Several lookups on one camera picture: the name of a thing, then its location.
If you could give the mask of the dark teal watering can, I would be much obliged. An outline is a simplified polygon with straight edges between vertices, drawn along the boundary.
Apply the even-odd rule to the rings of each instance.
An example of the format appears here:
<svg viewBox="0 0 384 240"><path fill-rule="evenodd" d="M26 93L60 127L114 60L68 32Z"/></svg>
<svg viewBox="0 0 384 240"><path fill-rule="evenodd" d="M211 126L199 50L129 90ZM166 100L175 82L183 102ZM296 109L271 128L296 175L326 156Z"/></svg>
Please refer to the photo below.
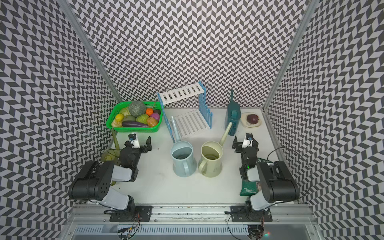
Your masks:
<svg viewBox="0 0 384 240"><path fill-rule="evenodd" d="M225 128L228 127L229 123L232 123L232 126L228 132L228 135L230 136L234 136L236 134L241 119L240 105L234 101L233 97L234 90L231 90L230 101L227 105L227 112L225 118Z"/></svg>

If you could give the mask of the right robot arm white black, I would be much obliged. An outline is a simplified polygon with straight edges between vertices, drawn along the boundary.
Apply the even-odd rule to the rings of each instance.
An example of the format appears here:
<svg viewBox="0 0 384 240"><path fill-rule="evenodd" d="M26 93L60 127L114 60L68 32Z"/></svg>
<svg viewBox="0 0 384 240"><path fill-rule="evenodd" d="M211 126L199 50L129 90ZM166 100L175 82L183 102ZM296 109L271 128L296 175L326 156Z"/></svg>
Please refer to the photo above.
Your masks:
<svg viewBox="0 0 384 240"><path fill-rule="evenodd" d="M255 183L258 190L247 198L243 206L231 206L234 223L272 222L271 206L292 202L300 197L299 187L287 165L282 161L260 160L257 156L258 146L252 134L246 134L242 142L235 138L232 144L235 153L241 155L241 179Z"/></svg>

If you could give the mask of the cream watering can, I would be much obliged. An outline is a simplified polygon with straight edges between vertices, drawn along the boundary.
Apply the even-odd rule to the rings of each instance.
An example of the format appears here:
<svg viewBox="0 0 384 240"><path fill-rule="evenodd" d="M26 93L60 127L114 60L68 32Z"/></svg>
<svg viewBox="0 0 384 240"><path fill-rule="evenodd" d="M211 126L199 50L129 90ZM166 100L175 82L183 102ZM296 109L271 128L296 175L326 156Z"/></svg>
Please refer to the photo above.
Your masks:
<svg viewBox="0 0 384 240"><path fill-rule="evenodd" d="M229 122L227 128L219 142L208 141L201 147L201 159L199 161L199 173L207 178L217 177L223 168L222 156L224 155L223 145L227 139L229 131L232 128L232 122Z"/></svg>

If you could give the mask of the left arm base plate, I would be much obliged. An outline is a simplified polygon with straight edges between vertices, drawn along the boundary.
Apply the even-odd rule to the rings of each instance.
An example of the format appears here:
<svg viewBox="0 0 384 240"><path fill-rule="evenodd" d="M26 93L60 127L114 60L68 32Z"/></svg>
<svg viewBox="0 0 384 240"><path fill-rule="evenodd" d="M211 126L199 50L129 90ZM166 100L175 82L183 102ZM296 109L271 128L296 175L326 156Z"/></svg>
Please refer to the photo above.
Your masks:
<svg viewBox="0 0 384 240"><path fill-rule="evenodd" d="M150 221L152 216L152 206L138 205L133 210L115 211L110 214L109 221L112 223L133 223Z"/></svg>

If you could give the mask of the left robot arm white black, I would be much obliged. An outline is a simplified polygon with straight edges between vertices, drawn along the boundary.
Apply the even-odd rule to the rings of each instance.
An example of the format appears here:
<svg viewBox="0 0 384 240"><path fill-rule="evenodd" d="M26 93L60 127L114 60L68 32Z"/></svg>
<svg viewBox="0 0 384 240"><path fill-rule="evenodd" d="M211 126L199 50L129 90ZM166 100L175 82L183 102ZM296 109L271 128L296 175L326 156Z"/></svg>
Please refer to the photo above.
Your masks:
<svg viewBox="0 0 384 240"><path fill-rule="evenodd" d="M88 161L70 185L70 199L96 202L108 208L104 213L110 216L110 222L149 222L153 207L137 206L132 196L123 195L111 184L134 182L139 173L141 155L151 150L151 137L147 138L145 145L140 145L137 135L129 134L125 147L120 150L119 164Z"/></svg>

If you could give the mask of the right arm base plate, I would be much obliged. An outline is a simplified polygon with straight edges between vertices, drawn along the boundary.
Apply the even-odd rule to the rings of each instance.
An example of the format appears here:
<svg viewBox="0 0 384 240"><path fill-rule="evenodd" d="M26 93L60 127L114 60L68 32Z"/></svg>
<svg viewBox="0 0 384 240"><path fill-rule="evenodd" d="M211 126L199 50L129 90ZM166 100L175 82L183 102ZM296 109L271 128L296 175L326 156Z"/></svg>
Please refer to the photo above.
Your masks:
<svg viewBox="0 0 384 240"><path fill-rule="evenodd" d="M230 207L232 221L236 223L245 222L259 222L259 223L270 223L273 221L272 213L270 209L254 211L251 207L245 205L235 205Z"/></svg>

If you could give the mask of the light blue watering can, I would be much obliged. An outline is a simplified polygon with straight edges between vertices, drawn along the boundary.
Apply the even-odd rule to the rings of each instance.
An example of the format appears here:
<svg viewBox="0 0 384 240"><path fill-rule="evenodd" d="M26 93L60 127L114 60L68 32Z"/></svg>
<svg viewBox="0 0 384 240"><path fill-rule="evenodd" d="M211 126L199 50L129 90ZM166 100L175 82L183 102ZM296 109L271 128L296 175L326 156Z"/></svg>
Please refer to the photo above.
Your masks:
<svg viewBox="0 0 384 240"><path fill-rule="evenodd" d="M197 162L194 158L194 148L186 141L182 141L176 121L171 117L175 133L175 143L171 148L171 157L173 159L174 173L182 178L193 175L197 169Z"/></svg>

